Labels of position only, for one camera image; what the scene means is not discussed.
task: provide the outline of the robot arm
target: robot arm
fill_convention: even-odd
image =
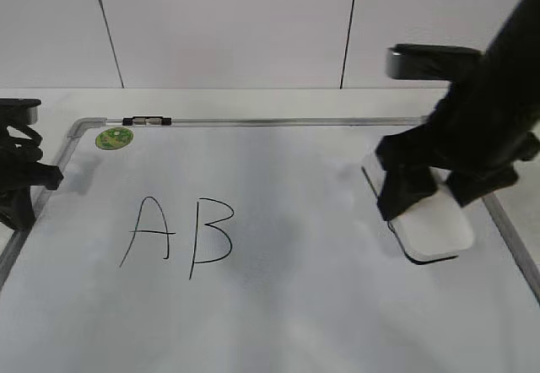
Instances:
[[[386,178],[384,220],[433,195],[430,167],[450,170],[446,185],[461,206],[515,184],[513,162],[531,160],[540,142],[540,0],[521,0],[485,54],[461,47],[398,45],[393,78],[444,79],[451,85],[427,122],[384,137],[375,153]]]

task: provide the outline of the whiteboard frame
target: whiteboard frame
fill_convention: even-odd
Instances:
[[[123,126],[122,119],[107,119],[105,117],[87,117],[77,120],[67,132],[66,138],[52,161],[63,172],[80,138],[91,128]],[[169,126],[154,124],[132,125],[124,127],[316,127],[316,126],[417,126],[423,122],[422,117],[373,117],[373,118],[283,118],[283,119],[173,119]],[[51,196],[51,191],[39,187],[33,195],[35,217],[41,211]],[[532,260],[531,254],[523,240],[511,223],[499,199],[494,193],[483,197],[483,204],[499,230],[517,267],[531,288],[540,305],[540,270]],[[6,282],[12,266],[15,264],[31,230],[15,231],[0,254],[0,292]]]

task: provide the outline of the black marker writing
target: black marker writing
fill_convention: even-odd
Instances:
[[[144,204],[146,203],[147,200],[152,200],[158,206],[159,212],[161,213],[161,218],[163,219],[163,224],[165,226],[165,231],[139,230],[138,229],[138,223],[141,221],[141,214],[143,213],[143,207],[144,207]],[[133,242],[135,241],[135,236],[137,236],[137,234],[139,234],[139,233],[167,235],[167,250],[166,250],[164,259],[169,259],[170,235],[173,235],[175,233],[174,232],[169,232],[169,227],[167,226],[167,220],[165,219],[165,213],[163,212],[163,209],[161,208],[161,205],[155,199],[155,197],[147,196],[147,197],[145,197],[143,199],[143,201],[141,202],[141,207],[139,207],[139,210],[138,210],[137,223],[135,224],[135,229],[133,231],[130,231],[130,232],[132,232],[132,240],[129,242],[129,246],[127,247],[127,251],[126,251],[126,253],[124,255],[124,258],[122,258],[122,260],[120,262],[119,268],[121,268],[122,265],[124,264],[124,262],[126,261],[127,254],[132,249]]]
[[[214,259],[207,259],[207,260],[204,260],[204,261],[197,261],[196,257],[197,257],[197,237],[198,237],[198,232],[199,232],[199,204],[200,204],[201,201],[208,201],[208,202],[214,202],[214,203],[222,204],[222,205],[224,205],[226,208],[228,208],[230,210],[230,215],[228,217],[225,217],[223,219],[216,219],[216,220],[214,220],[214,221],[212,221],[210,223],[204,223],[205,227],[213,228],[214,230],[217,230],[221,234],[223,234],[223,236],[229,242],[229,250],[227,251],[227,253],[225,253],[221,257],[216,257]],[[226,221],[227,219],[232,219],[234,215],[235,215],[234,209],[227,203],[220,202],[219,200],[215,200],[213,198],[206,198],[206,197],[201,197],[201,198],[198,199],[198,201],[197,201],[197,215],[196,215],[196,222],[195,222],[195,242],[193,244],[192,269],[189,272],[189,279],[190,280],[192,279],[193,268],[195,267],[196,264],[212,263],[212,262],[221,261],[221,260],[225,259],[228,255],[230,255],[230,253],[233,251],[233,242],[230,240],[229,235],[224,230],[222,230],[221,228],[216,226],[216,224],[221,223],[222,221]]]

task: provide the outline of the whiteboard eraser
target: whiteboard eraser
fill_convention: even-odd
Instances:
[[[386,172],[375,153],[364,158],[362,171],[375,197],[379,197]],[[433,196],[415,203],[405,213],[389,221],[388,226],[405,256],[418,264],[457,257],[474,243],[473,228],[462,208],[448,187],[439,181]]]

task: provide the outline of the whiteboard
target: whiteboard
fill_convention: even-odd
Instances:
[[[475,246],[426,266],[381,221],[360,161],[403,127],[134,127],[117,151],[103,129],[0,294],[2,372],[537,371],[538,304],[481,202]]]

